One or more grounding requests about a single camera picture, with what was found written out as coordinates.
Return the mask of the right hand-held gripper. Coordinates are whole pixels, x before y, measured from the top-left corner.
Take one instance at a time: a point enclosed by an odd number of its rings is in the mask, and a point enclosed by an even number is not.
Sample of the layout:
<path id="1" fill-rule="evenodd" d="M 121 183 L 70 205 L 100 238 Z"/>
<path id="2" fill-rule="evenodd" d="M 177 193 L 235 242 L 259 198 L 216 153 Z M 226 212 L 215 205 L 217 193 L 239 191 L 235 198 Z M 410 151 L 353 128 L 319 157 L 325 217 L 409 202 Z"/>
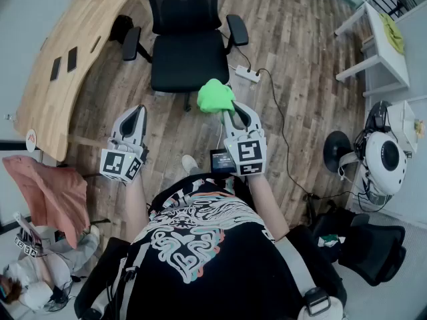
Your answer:
<path id="1" fill-rule="evenodd" d="M 236 114 L 243 125 L 234 121 L 234 114 L 222 111 L 226 130 L 224 146 L 234 164 L 236 175 L 243 177 L 263 174 L 266 168 L 267 143 L 258 114 L 247 105 L 234 101 Z"/>

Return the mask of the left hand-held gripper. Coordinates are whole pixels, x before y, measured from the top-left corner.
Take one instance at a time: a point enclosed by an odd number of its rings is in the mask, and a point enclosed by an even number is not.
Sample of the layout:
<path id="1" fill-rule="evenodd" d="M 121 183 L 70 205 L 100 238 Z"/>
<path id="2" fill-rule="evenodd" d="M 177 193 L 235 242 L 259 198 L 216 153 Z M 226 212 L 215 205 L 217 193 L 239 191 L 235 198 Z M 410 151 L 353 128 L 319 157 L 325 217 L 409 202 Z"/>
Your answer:
<path id="1" fill-rule="evenodd" d="M 149 153 L 142 144 L 146 127 L 147 109 L 144 105 L 132 107 L 116 119 L 107 148 L 101 151 L 101 175 L 123 183 L 133 182 Z M 133 144 L 121 141 L 125 139 L 133 139 Z"/>

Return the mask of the green cloth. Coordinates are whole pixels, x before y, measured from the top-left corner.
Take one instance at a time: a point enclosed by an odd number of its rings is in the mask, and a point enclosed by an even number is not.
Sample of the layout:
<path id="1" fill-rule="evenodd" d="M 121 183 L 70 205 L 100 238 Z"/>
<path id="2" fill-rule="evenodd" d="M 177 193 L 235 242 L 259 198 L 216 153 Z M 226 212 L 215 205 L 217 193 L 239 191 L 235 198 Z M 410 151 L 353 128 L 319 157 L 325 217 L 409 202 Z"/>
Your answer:
<path id="1" fill-rule="evenodd" d="M 232 89 L 217 79 L 210 79 L 197 94 L 197 105 L 203 113 L 235 113 L 233 102 L 236 97 Z"/>

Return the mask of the person's left forearm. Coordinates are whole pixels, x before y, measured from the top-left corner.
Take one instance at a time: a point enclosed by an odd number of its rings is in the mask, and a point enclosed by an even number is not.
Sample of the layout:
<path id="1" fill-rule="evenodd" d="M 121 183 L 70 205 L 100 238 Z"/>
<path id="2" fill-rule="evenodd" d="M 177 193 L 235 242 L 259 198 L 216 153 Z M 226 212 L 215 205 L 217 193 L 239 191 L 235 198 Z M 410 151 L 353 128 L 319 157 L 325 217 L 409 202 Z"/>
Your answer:
<path id="1" fill-rule="evenodd" d="M 125 188 L 126 240 L 132 242 L 149 223 L 142 175 L 139 172 Z"/>

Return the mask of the person's right forearm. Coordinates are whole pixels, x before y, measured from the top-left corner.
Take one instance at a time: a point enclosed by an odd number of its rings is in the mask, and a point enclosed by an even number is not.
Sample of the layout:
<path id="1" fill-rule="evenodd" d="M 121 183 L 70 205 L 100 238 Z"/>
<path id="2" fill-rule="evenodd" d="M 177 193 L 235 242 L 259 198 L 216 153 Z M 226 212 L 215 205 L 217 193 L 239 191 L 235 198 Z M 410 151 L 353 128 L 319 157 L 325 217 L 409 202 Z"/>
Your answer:
<path id="1" fill-rule="evenodd" d="M 290 228 L 276 202 L 270 184 L 262 174 L 250 175 L 248 184 L 258 215 L 274 240 L 279 241 L 288 234 Z"/>

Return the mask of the white power strip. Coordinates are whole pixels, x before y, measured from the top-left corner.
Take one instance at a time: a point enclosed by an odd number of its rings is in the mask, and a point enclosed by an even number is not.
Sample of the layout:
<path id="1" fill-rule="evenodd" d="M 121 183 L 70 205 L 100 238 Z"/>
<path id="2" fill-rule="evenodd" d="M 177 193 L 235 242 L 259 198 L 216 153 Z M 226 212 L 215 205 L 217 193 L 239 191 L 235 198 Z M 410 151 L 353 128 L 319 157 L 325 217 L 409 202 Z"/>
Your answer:
<path id="1" fill-rule="evenodd" d="M 238 77 L 247 79 L 253 83 L 258 83 L 260 81 L 260 74 L 254 70 L 248 69 L 244 66 L 238 65 L 235 70 L 235 74 Z"/>

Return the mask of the person's white shoe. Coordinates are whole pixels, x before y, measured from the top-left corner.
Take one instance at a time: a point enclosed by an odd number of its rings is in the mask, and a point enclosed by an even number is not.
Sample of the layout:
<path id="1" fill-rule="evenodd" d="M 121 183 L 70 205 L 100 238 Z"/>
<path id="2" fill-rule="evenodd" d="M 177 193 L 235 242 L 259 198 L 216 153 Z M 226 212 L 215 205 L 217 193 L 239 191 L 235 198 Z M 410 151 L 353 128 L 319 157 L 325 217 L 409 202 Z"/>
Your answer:
<path id="1" fill-rule="evenodd" d="M 190 169 L 193 167 L 198 167 L 197 162 L 191 155 L 184 155 L 181 158 L 181 164 L 185 172 L 189 175 Z"/>

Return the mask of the black floor stand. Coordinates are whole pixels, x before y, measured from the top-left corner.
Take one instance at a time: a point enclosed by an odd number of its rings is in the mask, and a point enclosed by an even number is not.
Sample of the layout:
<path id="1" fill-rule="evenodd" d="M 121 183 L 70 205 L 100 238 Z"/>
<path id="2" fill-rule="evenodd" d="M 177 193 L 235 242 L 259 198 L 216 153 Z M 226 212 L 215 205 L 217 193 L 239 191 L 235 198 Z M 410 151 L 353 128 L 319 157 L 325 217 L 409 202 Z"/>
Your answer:
<path id="1" fill-rule="evenodd" d="M 350 140 L 347 135 L 341 131 L 331 132 L 324 143 L 323 158 L 325 166 L 332 173 L 337 173 L 340 159 L 351 153 Z"/>

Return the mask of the round white logo sticker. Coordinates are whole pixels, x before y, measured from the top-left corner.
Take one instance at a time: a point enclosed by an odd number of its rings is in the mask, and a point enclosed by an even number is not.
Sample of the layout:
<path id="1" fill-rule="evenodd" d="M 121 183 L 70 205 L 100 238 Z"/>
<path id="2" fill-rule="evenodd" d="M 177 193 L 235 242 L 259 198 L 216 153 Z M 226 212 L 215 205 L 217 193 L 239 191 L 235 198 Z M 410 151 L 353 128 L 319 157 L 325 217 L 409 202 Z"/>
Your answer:
<path id="1" fill-rule="evenodd" d="M 25 137 L 25 145 L 28 152 L 32 153 L 37 147 L 37 136 L 33 129 L 28 130 Z"/>

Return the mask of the green and white packet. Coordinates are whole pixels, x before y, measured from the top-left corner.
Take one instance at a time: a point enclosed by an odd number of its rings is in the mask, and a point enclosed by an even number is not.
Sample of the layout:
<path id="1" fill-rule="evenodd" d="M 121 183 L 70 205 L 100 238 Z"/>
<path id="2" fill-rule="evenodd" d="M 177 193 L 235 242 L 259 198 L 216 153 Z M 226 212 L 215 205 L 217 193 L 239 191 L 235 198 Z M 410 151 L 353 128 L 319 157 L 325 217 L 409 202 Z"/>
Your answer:
<path id="1" fill-rule="evenodd" d="M 331 248 L 335 245 L 341 245 L 346 240 L 343 236 L 334 235 L 323 235 L 318 238 L 318 247 Z"/>

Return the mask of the white round fan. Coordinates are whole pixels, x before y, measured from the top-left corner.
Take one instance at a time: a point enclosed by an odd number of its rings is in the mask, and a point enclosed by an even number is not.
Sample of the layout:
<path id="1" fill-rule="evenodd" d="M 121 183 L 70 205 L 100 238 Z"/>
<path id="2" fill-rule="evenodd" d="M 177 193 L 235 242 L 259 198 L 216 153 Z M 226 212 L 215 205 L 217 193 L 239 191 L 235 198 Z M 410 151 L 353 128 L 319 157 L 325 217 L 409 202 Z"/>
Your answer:
<path id="1" fill-rule="evenodd" d="M 408 157 L 399 131 L 392 104 L 379 101 L 354 141 L 354 152 L 361 162 L 362 194 L 373 205 L 387 204 L 406 176 Z"/>

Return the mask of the person's black printed t-shirt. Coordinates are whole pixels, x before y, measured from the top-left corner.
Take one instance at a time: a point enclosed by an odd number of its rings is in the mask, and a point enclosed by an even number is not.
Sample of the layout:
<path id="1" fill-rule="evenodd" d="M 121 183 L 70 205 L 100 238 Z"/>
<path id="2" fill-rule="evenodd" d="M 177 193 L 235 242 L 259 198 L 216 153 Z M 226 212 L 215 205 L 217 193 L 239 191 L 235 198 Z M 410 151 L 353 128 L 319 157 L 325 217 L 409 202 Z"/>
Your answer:
<path id="1" fill-rule="evenodd" d="M 275 241 L 248 184 L 190 175 L 112 239 L 74 303 L 78 320 L 346 320 L 346 290 L 304 226 Z"/>

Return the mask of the white box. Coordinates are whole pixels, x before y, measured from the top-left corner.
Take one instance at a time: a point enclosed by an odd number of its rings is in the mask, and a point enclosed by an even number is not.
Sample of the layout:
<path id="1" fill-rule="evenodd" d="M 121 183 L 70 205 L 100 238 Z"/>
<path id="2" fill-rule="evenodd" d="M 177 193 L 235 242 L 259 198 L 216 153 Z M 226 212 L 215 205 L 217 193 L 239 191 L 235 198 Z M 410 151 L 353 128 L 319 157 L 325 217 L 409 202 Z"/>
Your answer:
<path id="1" fill-rule="evenodd" d="M 390 126 L 403 151 L 417 152 L 418 140 L 415 131 L 415 114 L 407 101 L 387 108 Z"/>

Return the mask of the white shelf unit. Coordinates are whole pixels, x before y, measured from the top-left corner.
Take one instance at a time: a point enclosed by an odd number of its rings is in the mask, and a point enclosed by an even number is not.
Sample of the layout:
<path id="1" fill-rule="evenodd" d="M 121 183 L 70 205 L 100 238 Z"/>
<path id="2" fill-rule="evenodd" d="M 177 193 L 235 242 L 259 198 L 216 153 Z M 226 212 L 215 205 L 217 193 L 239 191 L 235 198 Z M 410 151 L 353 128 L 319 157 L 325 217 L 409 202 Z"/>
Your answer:
<path id="1" fill-rule="evenodd" d="M 372 36 L 364 42 L 362 50 L 364 51 L 370 47 L 374 47 L 376 53 L 362 62 L 338 73 L 336 75 L 336 80 L 343 82 L 347 78 L 355 76 L 361 71 L 367 71 L 376 65 L 381 64 L 395 78 L 395 82 L 367 90 L 363 92 L 364 97 L 408 88 L 410 86 L 410 80 L 405 56 L 397 52 L 397 50 L 390 44 L 379 12 L 377 12 L 377 10 L 375 10 L 367 0 L 363 0 L 363 3 L 359 8 L 357 8 L 354 14 L 345 20 L 334 31 L 334 36 L 337 37 L 341 35 L 363 16 L 367 16 L 368 18 Z"/>

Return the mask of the yellow-green cloth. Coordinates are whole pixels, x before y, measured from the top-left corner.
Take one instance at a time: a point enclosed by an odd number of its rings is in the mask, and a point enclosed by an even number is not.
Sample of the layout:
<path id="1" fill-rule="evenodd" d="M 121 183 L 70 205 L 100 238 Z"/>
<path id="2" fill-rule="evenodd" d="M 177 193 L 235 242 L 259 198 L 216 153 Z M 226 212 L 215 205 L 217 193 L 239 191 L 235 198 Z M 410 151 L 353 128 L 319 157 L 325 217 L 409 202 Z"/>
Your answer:
<path id="1" fill-rule="evenodd" d="M 403 36 L 397 28 L 396 23 L 386 13 L 380 13 L 379 17 L 383 23 L 384 26 L 384 32 L 386 34 L 386 37 L 388 39 L 389 44 L 401 55 L 405 54 L 405 48 L 404 48 L 404 39 Z"/>

